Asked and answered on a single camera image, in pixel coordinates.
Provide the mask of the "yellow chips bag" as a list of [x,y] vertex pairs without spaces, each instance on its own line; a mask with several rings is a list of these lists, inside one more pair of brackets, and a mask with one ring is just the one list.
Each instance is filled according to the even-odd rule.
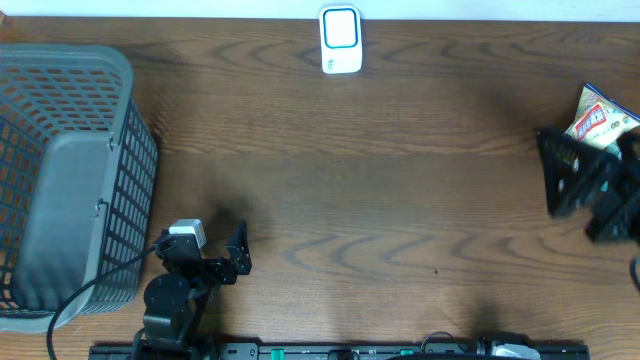
[[607,98],[591,83],[584,85],[573,123],[565,133],[598,149],[610,148],[639,126],[639,117]]

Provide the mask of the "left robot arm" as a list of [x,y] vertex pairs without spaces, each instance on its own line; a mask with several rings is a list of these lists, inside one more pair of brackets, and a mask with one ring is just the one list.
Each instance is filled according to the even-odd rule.
[[198,328],[220,287],[251,272],[247,223],[241,222],[225,244],[227,257],[204,258],[206,242],[199,219],[180,219],[161,232],[153,253],[166,272],[145,288],[143,328],[134,337],[130,359],[218,357],[215,341],[200,335]]

